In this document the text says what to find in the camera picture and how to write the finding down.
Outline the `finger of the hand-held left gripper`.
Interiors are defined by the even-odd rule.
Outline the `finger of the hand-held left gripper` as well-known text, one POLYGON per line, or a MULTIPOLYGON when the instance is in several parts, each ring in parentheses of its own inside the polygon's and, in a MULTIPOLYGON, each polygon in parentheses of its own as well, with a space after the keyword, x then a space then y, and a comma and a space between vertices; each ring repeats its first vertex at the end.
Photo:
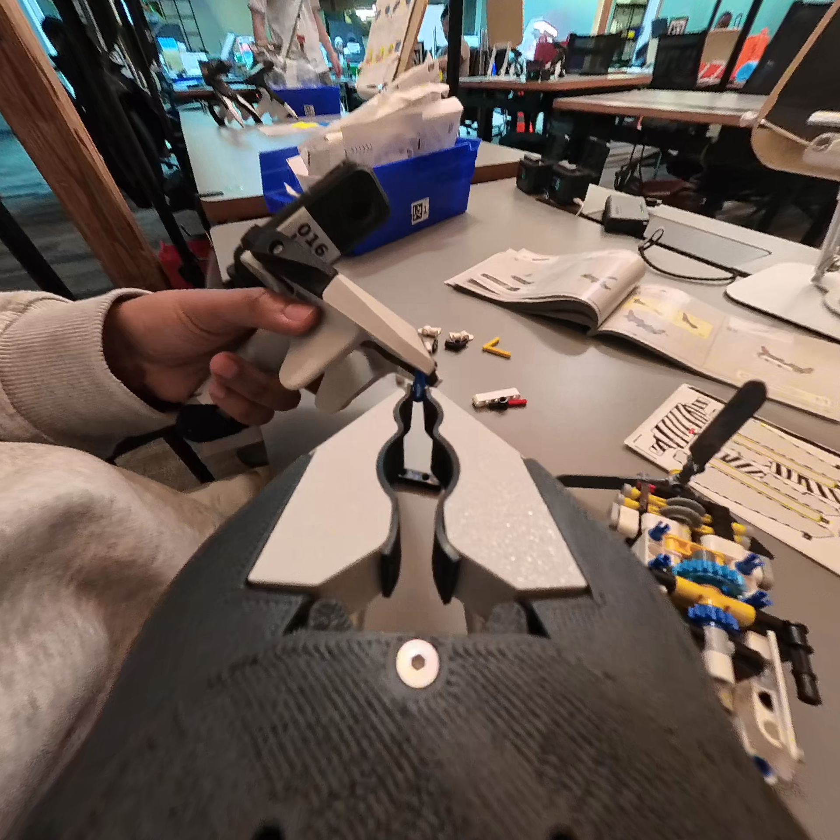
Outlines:
POLYGON ((319 387, 327 365, 360 344, 375 347, 409 376, 436 373, 437 363, 417 329, 338 274, 323 292, 317 327, 290 343, 279 381, 291 391, 319 387))
POLYGON ((326 414, 342 411, 373 384, 395 372, 396 365, 378 349, 360 344, 327 365, 315 394, 315 407, 326 414))

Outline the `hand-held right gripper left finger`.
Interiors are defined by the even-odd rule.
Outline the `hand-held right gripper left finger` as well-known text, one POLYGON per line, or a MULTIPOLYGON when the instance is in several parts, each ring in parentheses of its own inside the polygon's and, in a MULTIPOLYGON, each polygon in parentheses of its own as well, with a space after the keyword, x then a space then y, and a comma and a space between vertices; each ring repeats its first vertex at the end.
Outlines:
POLYGON ((397 560, 398 504, 380 477, 383 448, 398 430, 403 390, 374 393, 376 404, 337 429, 303 459, 289 498, 259 549, 248 587, 266 595, 334 601, 358 629, 397 560))

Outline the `black lego frame beam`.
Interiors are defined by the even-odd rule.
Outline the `black lego frame beam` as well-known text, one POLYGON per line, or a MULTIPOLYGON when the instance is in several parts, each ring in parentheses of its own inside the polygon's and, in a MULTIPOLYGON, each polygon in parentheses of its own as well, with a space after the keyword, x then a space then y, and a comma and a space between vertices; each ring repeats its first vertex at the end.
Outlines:
POLYGON ((424 414, 426 414, 426 405, 428 403, 428 399, 422 403, 414 403, 412 401, 412 383, 408 387, 406 396, 397 404, 398 411, 396 412, 396 415, 399 420, 398 426, 400 434, 387 451, 386 474, 402 486, 438 494, 441 491, 441 485, 431 468, 415 469, 413 467, 406 466, 405 463, 404 439, 407 436, 407 433, 411 430, 414 406, 416 404, 420 405, 423 408, 424 414))

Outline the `person's left forearm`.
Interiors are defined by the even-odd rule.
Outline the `person's left forearm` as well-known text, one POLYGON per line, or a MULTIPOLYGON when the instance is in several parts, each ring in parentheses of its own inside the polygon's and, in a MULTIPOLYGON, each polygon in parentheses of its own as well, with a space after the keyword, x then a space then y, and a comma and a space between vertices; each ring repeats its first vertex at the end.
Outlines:
POLYGON ((145 295, 117 289, 82 301, 1 295, 2 441, 109 456, 126 438, 172 424, 111 372, 102 330, 112 307, 145 295))

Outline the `person's left hand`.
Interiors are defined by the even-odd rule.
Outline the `person's left hand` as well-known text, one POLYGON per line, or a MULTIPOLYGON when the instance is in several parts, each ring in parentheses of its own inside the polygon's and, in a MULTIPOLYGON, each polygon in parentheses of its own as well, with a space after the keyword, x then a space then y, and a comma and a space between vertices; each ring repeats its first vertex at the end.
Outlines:
POLYGON ((300 395, 236 350, 258 330, 299 337, 319 317, 315 307, 264 288, 165 290, 114 304, 102 348, 111 373, 145 401, 185 403, 207 385, 213 404, 255 427, 296 407, 300 395))

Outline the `blue storage bin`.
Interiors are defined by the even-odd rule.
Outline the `blue storage bin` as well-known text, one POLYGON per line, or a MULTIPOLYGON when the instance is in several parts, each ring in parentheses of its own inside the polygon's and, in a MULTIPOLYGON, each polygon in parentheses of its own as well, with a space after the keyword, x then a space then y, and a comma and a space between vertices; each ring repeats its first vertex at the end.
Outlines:
MULTIPOLYGON (((383 227, 355 246, 350 255, 362 256, 463 214, 479 147, 478 139, 458 138, 448 149, 376 166, 374 174, 384 188, 391 215, 383 227)), ((299 177, 289 164, 296 155, 296 146, 259 154, 262 193, 272 214, 291 203, 289 190, 302 191, 299 177)))

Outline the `black and white gripper device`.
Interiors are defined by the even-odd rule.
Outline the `black and white gripper device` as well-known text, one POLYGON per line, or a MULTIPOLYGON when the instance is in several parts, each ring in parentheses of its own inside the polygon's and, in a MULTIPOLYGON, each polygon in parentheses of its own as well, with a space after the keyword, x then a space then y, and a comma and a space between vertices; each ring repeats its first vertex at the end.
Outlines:
POLYGON ((244 128, 248 119, 256 125, 262 124, 256 107, 228 83, 227 76, 233 68, 229 61, 221 58, 207 59, 199 62, 198 66, 205 85, 212 92, 207 104, 208 110, 219 127, 237 124, 244 128))
POLYGON ((247 77, 248 84, 253 86, 259 98, 255 105, 258 114, 257 121, 262 122, 268 118, 272 122, 297 121, 298 115, 286 101, 275 93, 270 85, 270 77, 274 73, 274 63, 270 59, 263 59, 258 66, 252 69, 247 77))

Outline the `zebra striped sticker sheet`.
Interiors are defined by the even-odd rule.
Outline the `zebra striped sticker sheet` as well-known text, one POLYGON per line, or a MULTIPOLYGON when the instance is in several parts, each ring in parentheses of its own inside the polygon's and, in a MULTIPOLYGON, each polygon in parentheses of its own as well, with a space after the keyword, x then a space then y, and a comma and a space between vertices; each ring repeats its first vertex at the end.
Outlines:
MULTIPOLYGON (((689 445, 721 409, 719 400, 682 385, 624 444, 675 473, 689 445)), ((712 456, 690 487, 839 574, 838 453, 754 418, 712 456)))

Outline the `small black charger box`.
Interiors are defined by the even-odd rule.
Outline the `small black charger box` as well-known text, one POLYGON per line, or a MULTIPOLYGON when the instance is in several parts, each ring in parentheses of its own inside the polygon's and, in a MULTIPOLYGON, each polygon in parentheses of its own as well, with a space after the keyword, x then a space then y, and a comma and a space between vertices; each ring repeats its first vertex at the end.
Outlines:
POLYGON ((541 156, 525 154, 518 165, 517 189, 530 196, 545 194, 550 185, 553 167, 552 161, 545 161, 541 156))
POLYGON ((571 206, 585 199, 594 173, 567 161, 555 163, 546 189, 547 198, 558 206, 571 206))

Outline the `black power adapter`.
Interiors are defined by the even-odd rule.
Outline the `black power adapter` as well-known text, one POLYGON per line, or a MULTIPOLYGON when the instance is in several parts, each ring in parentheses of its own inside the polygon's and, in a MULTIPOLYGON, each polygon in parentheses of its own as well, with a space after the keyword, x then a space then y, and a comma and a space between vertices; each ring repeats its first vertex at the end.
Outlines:
POLYGON ((648 205, 642 196, 613 193, 605 199, 602 210, 605 233, 641 240, 645 238, 649 222, 648 205))

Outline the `wooden table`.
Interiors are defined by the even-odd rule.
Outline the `wooden table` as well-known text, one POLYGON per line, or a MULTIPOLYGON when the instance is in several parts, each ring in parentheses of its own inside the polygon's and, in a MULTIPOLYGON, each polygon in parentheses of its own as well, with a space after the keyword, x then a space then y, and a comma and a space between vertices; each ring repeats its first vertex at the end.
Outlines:
POLYGON ((737 91, 636 89, 556 98, 553 108, 563 112, 743 128, 744 114, 759 112, 767 98, 767 95, 737 91))
POLYGON ((572 74, 548 80, 523 80, 519 77, 462 77, 459 89, 472 91, 516 91, 560 94, 573 91, 610 91, 644 88, 653 79, 651 73, 615 71, 601 75, 572 74))

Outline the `white monitor stand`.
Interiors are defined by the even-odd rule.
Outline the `white monitor stand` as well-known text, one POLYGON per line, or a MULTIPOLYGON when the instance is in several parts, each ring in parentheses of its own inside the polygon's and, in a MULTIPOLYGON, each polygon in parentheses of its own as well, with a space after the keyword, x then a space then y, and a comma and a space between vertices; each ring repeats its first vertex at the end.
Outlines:
POLYGON ((788 262, 737 280, 730 300, 796 327, 839 341, 839 208, 816 263, 788 262))

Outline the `black office chair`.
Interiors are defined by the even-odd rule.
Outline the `black office chair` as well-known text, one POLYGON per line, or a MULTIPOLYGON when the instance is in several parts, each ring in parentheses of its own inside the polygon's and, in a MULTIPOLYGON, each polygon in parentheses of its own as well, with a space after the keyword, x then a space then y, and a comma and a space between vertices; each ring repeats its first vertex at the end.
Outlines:
POLYGON ((693 91, 697 89, 700 60, 707 31, 658 38, 649 89, 693 91))

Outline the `black chair with plywood shell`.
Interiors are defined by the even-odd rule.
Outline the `black chair with plywood shell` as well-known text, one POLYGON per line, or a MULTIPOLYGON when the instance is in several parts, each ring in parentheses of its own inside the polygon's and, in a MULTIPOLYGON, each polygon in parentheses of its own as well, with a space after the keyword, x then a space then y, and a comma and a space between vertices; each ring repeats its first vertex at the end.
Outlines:
POLYGON ((752 152, 778 172, 838 182, 839 2, 794 2, 745 92, 766 99, 752 152))

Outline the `wooden post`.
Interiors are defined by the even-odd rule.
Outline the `wooden post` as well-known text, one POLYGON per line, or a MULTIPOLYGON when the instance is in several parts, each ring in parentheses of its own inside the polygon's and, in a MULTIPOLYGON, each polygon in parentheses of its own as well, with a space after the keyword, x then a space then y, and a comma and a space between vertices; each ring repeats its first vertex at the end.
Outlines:
POLYGON ((170 285, 18 2, 1 2, 1 111, 116 287, 170 285))

